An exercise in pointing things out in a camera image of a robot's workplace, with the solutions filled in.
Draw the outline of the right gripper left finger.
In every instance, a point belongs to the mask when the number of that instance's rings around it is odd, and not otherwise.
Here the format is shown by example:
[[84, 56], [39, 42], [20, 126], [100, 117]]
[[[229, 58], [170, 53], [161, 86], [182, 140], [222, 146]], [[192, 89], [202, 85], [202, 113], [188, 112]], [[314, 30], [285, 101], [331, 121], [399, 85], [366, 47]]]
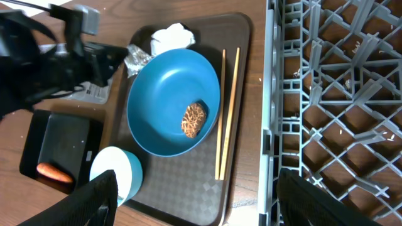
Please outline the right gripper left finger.
[[113, 225], [116, 210], [116, 174], [109, 169], [21, 225]]

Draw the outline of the white napkin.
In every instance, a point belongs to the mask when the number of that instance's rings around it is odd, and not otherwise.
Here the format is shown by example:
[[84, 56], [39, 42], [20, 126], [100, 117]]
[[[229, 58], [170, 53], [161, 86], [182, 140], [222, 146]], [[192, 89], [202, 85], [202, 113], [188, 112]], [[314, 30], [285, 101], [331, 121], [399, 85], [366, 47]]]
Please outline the white napkin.
[[188, 48], [193, 44], [195, 35], [181, 23], [175, 23], [151, 35], [151, 55], [155, 57], [166, 51]]

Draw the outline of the orange carrot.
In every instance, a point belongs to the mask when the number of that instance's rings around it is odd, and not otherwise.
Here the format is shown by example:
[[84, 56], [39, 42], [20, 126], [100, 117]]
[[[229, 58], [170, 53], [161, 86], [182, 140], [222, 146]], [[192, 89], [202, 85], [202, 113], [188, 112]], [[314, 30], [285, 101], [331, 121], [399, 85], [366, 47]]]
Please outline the orange carrot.
[[39, 174], [46, 176], [50, 179], [60, 181], [62, 183], [73, 183], [73, 179], [63, 171], [60, 171], [58, 168], [54, 167], [49, 163], [40, 163], [36, 167], [37, 172]]

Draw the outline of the dark blue plate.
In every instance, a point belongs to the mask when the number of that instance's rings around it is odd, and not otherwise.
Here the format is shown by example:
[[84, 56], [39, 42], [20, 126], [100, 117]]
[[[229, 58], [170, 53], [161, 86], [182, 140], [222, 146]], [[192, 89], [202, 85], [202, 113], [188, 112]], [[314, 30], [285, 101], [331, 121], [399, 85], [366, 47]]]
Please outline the dark blue plate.
[[[194, 138], [181, 129], [190, 104], [198, 103], [206, 121]], [[134, 140], [155, 156], [173, 157], [193, 149], [213, 129], [220, 111], [220, 85], [211, 63], [189, 49], [152, 59], [130, 88], [126, 115]]]

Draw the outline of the foil wrapper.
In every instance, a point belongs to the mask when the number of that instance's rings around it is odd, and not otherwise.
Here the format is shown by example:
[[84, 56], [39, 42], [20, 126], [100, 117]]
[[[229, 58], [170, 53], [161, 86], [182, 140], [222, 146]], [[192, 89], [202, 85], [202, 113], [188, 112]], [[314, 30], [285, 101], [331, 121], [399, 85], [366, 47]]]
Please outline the foil wrapper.
[[148, 62], [153, 59], [153, 56], [146, 53], [140, 47], [130, 44], [127, 47], [128, 49], [128, 56], [124, 59], [126, 68], [127, 68], [127, 75], [128, 78], [131, 78], [137, 75], [143, 67], [145, 67]]

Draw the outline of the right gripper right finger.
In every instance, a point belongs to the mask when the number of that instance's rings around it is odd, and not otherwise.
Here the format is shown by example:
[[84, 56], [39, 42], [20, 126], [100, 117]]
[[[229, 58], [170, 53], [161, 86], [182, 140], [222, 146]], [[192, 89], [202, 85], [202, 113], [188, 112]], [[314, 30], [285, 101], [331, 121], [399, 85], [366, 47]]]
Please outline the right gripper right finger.
[[379, 226], [286, 168], [279, 173], [276, 192], [287, 226]]

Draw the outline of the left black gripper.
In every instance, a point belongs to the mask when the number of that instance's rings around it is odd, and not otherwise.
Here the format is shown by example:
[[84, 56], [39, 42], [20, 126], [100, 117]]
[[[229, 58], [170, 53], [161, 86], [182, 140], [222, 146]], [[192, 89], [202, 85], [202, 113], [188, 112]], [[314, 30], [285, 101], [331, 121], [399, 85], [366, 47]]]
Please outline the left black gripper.
[[59, 91], [78, 92], [81, 83], [92, 82], [105, 87], [128, 56], [126, 47], [82, 41], [82, 13], [75, 9], [50, 4], [47, 12], [65, 23], [63, 35], [67, 55], [56, 56], [56, 36], [43, 24], [33, 21], [31, 29], [53, 40], [54, 47], [42, 53], [32, 36], [31, 93], [55, 94]]

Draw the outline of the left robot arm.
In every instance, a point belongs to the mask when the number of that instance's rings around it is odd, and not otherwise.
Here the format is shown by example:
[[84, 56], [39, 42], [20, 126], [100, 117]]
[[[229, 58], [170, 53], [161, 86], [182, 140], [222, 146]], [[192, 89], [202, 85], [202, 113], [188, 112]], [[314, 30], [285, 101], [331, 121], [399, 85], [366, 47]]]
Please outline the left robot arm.
[[44, 24], [20, 9], [1, 11], [2, 116], [81, 92], [84, 82], [106, 87], [129, 54], [125, 47], [82, 41], [83, 33], [97, 34], [98, 10], [55, 4], [44, 10], [65, 23], [65, 53], [57, 53], [61, 44]]

